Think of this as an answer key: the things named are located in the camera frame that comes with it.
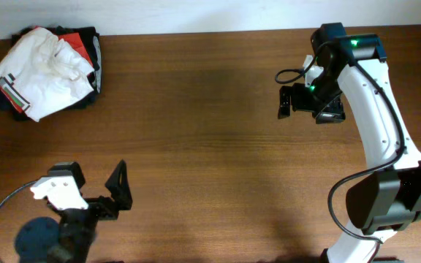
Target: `wooden table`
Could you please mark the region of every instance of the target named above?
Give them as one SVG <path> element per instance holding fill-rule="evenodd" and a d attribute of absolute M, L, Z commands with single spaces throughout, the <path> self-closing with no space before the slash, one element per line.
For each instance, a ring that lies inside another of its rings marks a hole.
<path fill-rule="evenodd" d="M 327 211 L 340 178 L 365 168 L 346 100 L 342 124 L 308 113 L 278 120 L 274 74 L 311 54 L 313 29 L 102 37 L 103 92 L 86 110 L 16 122 L 0 111 L 0 201 L 59 161 L 78 161 L 85 197 L 121 159 L 134 204 L 100 222 L 90 262 L 269 262 L 318 256 L 341 231 Z M 421 150 L 421 26 L 375 32 L 388 54 L 395 98 Z M 0 41 L 0 60 L 9 48 Z M 343 187 L 335 209 L 346 222 Z M 53 216 L 25 191 L 0 213 L 0 253 L 37 216 Z M 421 262 L 421 222 L 381 256 Z"/>

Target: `pile of clothes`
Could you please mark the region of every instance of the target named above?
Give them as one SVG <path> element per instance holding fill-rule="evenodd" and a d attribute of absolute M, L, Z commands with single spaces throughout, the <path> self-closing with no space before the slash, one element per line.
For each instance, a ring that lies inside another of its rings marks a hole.
<path fill-rule="evenodd" d="M 0 110 L 39 121 L 59 110 L 83 109 L 101 92 L 99 34 L 88 28 L 26 28 L 12 35 L 0 63 Z"/>

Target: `white wall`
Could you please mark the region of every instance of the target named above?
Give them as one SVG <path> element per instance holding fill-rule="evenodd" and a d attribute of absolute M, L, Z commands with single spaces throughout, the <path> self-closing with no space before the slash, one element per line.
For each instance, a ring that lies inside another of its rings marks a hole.
<path fill-rule="evenodd" d="M 0 0 L 0 39 L 29 25 L 163 34 L 421 23 L 421 0 Z"/>

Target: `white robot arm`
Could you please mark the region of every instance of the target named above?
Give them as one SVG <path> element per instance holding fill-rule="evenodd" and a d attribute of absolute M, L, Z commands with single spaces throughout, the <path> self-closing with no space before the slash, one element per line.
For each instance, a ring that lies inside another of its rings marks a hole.
<path fill-rule="evenodd" d="M 289 117 L 292 105 L 294 111 L 311 112 L 316 123 L 340 123 L 345 120 L 340 96 L 345 94 L 368 169 L 340 180 L 331 189 L 330 213 L 344 232 L 336 244 L 325 249 L 321 262 L 370 263 L 384 241 L 421 219 L 421 153 L 399 113 L 377 35 L 347 36 L 341 23 L 324 24 L 311 37 L 311 44 L 315 58 L 307 56 L 303 69 L 285 69 L 276 75 L 280 84 L 305 78 L 304 84 L 281 88 L 278 116 Z M 279 80 L 284 72 L 299 75 Z M 342 226 L 332 209 L 333 193 L 348 180 L 366 175 L 347 192 L 350 220 Z"/>

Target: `folded white shirt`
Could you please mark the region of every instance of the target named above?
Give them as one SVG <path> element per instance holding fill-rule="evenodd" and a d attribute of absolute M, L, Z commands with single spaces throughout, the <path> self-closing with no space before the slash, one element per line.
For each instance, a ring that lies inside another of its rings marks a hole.
<path fill-rule="evenodd" d="M 45 28 L 25 34 L 0 63 L 0 88 L 34 121 L 80 101 L 93 91 L 94 68 Z"/>

